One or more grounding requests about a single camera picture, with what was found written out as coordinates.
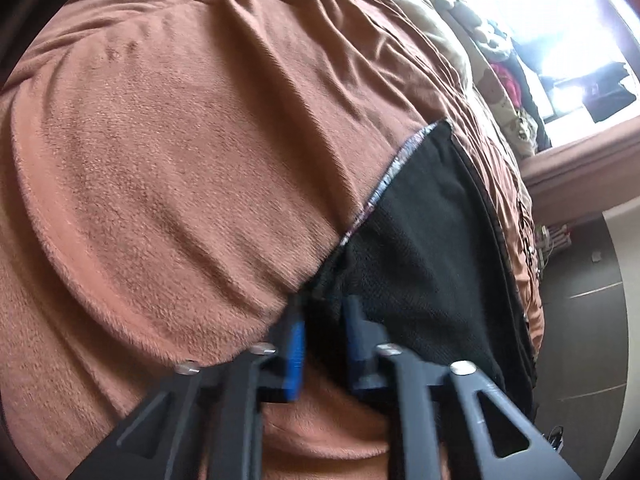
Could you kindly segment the black pants with print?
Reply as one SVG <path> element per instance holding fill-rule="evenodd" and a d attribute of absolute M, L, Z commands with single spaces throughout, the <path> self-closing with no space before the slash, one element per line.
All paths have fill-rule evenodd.
<path fill-rule="evenodd" d="M 497 214 L 452 131 L 416 150 L 375 211 L 300 289 L 311 362 L 346 382 L 342 303 L 427 362 L 475 363 L 526 415 L 536 370 Z"/>

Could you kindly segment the patterned floral cloth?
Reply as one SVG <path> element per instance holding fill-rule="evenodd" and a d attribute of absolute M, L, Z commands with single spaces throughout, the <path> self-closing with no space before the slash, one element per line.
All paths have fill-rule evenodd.
<path fill-rule="evenodd" d="M 360 213 L 356 215 L 355 220 L 341 237 L 338 247 L 344 247 L 350 241 L 354 234 L 360 229 L 363 222 L 365 222 L 367 218 L 370 217 L 370 214 L 375 211 L 375 208 L 378 206 L 378 203 L 384 193 L 401 172 L 402 168 L 406 166 L 406 163 L 410 160 L 412 155 L 418 148 L 420 148 L 423 142 L 438 129 L 442 129 L 446 133 L 450 133 L 452 131 L 452 125 L 447 119 L 441 119 L 438 122 L 433 122 L 410 136 L 410 138 L 401 145 L 400 149 L 380 177 L 380 180 L 378 180 L 378 183 L 375 185 L 368 200 L 360 210 Z"/>

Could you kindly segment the brown bed blanket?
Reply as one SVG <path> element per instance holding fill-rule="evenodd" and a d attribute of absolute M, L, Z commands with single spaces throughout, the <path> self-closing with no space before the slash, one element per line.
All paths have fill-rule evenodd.
<path fill-rule="evenodd" d="M 392 0 L 70 0 L 1 93 L 1 402 L 63 479 L 172 363 L 229 359 L 448 118 L 530 340 L 532 206 L 474 86 Z"/>

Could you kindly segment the pink right curtain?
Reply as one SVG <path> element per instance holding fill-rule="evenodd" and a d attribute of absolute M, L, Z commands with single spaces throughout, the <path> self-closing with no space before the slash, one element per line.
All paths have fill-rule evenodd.
<path fill-rule="evenodd" d="M 522 178 L 533 217 L 544 226 L 572 222 L 639 196 L 639 119 L 525 159 Z"/>

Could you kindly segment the hanging dark garment right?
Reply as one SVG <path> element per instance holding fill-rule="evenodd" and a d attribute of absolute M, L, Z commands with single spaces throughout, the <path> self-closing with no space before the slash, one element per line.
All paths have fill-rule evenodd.
<path fill-rule="evenodd" d="M 594 122 L 603 122 L 637 101 L 622 84 L 628 76 L 623 62 L 613 62 L 582 78 L 582 102 Z"/>

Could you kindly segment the plush toys pile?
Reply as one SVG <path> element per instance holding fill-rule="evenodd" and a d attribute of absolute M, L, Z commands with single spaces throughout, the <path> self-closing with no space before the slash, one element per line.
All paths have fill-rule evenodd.
<path fill-rule="evenodd" d="M 434 0 L 434 7 L 462 44 L 474 87 L 516 157 L 539 153 L 548 139 L 511 39 L 461 0 Z"/>

